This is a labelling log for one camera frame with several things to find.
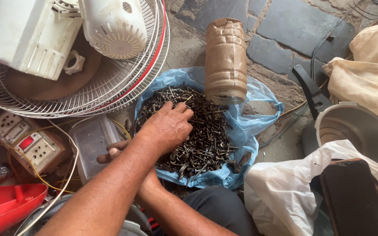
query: pressure cooker handle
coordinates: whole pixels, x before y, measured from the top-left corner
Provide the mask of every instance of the pressure cooker handle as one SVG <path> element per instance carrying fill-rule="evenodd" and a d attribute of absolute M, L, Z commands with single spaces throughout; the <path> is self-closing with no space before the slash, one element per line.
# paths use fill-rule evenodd
<path fill-rule="evenodd" d="M 303 88 L 313 119 L 317 119 L 319 113 L 333 106 L 333 103 L 322 94 L 320 88 L 312 81 L 301 65 L 294 66 L 292 72 Z"/>

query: white plastic knob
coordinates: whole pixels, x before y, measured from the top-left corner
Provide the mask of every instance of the white plastic knob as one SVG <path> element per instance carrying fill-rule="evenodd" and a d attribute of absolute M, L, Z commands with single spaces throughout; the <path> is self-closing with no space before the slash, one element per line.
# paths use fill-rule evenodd
<path fill-rule="evenodd" d="M 145 48 L 147 29 L 139 0 L 80 0 L 84 33 L 102 55 L 128 59 Z"/>
<path fill-rule="evenodd" d="M 68 67 L 68 63 L 73 59 L 76 58 L 76 62 L 71 66 Z M 83 70 L 85 58 L 80 56 L 77 51 L 72 50 L 68 57 L 66 58 L 66 62 L 63 65 L 63 69 L 67 75 L 72 75 L 73 73 L 77 73 Z"/>

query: metal pot rim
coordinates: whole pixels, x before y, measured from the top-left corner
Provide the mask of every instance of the metal pot rim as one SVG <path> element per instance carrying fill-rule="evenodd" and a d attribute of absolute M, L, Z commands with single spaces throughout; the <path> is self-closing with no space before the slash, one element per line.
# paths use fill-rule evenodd
<path fill-rule="evenodd" d="M 364 111 L 365 113 L 367 113 L 368 115 L 373 116 L 375 119 L 378 120 L 378 115 L 376 115 L 372 111 L 368 110 L 367 108 L 360 106 L 356 102 L 339 102 L 339 104 L 337 104 L 337 105 L 333 105 L 331 107 L 328 107 L 327 109 L 325 109 L 324 111 L 319 113 L 319 115 L 318 115 L 318 117 L 315 121 L 316 138 L 318 140 L 319 147 L 322 146 L 322 142 L 320 140 L 320 129 L 319 129 L 319 127 L 320 127 L 320 124 L 322 123 L 323 117 L 327 113 L 329 113 L 330 111 L 338 109 L 338 108 L 353 108 L 353 109 L 361 110 L 361 111 Z"/>

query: white wire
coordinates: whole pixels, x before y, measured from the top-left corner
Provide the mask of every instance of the white wire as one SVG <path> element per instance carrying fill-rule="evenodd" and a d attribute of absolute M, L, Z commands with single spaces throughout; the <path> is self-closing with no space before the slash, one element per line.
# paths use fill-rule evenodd
<path fill-rule="evenodd" d="M 94 116 L 92 115 L 92 116 L 90 116 L 90 117 L 87 117 L 87 118 L 85 118 L 85 119 L 82 119 L 82 120 L 79 120 L 77 123 L 75 123 L 71 128 L 74 128 L 75 126 L 77 126 L 79 123 L 82 123 L 82 122 L 84 122 L 84 121 L 87 121 L 87 120 L 89 120 L 89 119 L 91 119 L 91 118 L 93 118 Z"/>
<path fill-rule="evenodd" d="M 55 125 L 50 119 L 47 119 L 53 126 L 55 126 L 57 129 L 59 129 L 60 131 L 62 131 L 62 133 L 64 133 L 66 136 L 68 136 L 69 140 L 72 142 L 73 146 L 77 149 L 77 155 L 79 154 L 80 150 L 78 149 L 77 145 L 75 144 L 75 142 L 72 140 L 71 136 L 69 136 L 69 134 L 67 134 L 65 131 L 63 131 L 59 126 Z M 46 207 L 46 209 L 29 225 L 27 226 L 22 232 L 20 232 L 19 234 L 17 234 L 16 236 L 21 236 L 23 235 L 23 233 L 25 233 L 27 230 L 29 230 L 29 228 L 31 228 L 52 206 L 53 204 L 55 204 L 55 202 L 59 199 L 59 197 L 62 195 L 62 193 L 65 191 L 66 189 L 66 186 L 68 186 L 69 184 L 69 181 L 71 180 L 71 177 L 72 177 L 72 174 L 74 173 L 74 169 L 75 169 L 75 166 L 77 164 L 77 159 L 78 158 L 75 158 L 75 161 L 74 161 L 74 165 L 72 166 L 72 170 L 71 170 L 71 174 L 69 175 L 69 178 L 68 180 L 66 181 L 66 184 L 65 186 L 62 188 L 61 192 L 58 194 L 58 196 L 56 196 L 56 198 L 52 201 L 52 203 Z"/>

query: plastic bag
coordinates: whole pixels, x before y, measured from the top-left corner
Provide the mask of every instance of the plastic bag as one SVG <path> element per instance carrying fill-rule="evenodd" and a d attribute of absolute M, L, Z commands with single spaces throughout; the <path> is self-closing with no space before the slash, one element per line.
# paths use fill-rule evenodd
<path fill-rule="evenodd" d="M 378 25 L 358 33 L 349 48 L 354 61 L 335 57 L 323 67 L 331 100 L 357 102 L 378 115 Z"/>
<path fill-rule="evenodd" d="M 137 102 L 135 108 L 135 118 L 142 106 L 144 100 L 150 98 L 154 91 L 165 88 L 167 85 L 177 86 L 183 82 L 185 84 L 204 90 L 205 82 L 204 67 L 190 67 L 181 69 L 171 69 L 163 72 L 159 77 L 155 78 L 152 84 L 145 90 Z M 228 189 L 236 189 L 243 183 L 243 176 L 246 170 L 254 163 L 257 156 L 259 144 L 255 139 L 255 135 L 264 131 L 270 124 L 275 122 L 279 115 L 283 112 L 284 106 L 278 102 L 274 94 L 262 83 L 254 78 L 247 77 L 247 94 L 246 101 L 242 104 L 229 105 L 228 110 L 224 112 L 227 121 L 233 126 L 233 130 L 227 130 L 227 135 L 231 138 L 231 144 L 239 147 L 234 153 L 230 154 L 230 159 L 240 161 L 243 154 L 248 151 L 252 153 L 252 158 L 242 167 L 240 174 L 233 174 L 232 168 L 223 164 L 220 170 L 210 171 L 199 175 L 195 181 L 190 181 L 188 187 L 205 188 L 212 185 L 223 186 Z M 273 102 L 277 113 L 275 115 L 241 115 L 243 106 L 248 101 L 264 101 Z M 157 170 L 157 176 L 170 182 L 186 185 L 186 178 L 179 180 L 178 173 L 170 173 L 166 170 Z"/>
<path fill-rule="evenodd" d="M 244 202 L 259 232 L 266 236 L 311 236 L 321 199 L 310 190 L 331 159 L 362 158 L 378 180 L 378 164 L 349 140 L 324 144 L 302 160 L 257 163 L 244 179 Z"/>

